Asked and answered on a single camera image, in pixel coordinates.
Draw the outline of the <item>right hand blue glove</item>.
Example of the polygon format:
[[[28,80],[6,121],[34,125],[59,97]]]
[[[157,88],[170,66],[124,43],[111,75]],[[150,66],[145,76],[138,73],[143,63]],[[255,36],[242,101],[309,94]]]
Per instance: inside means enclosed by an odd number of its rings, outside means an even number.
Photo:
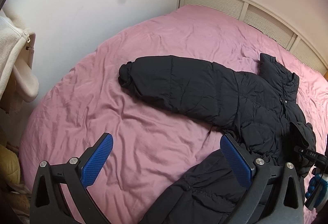
[[[327,202],[327,174],[316,174],[309,182],[307,192],[305,194],[306,198],[309,198],[310,195],[314,192],[315,187],[319,185],[322,187],[318,198],[315,201],[314,208],[318,208],[321,205],[324,205]]]

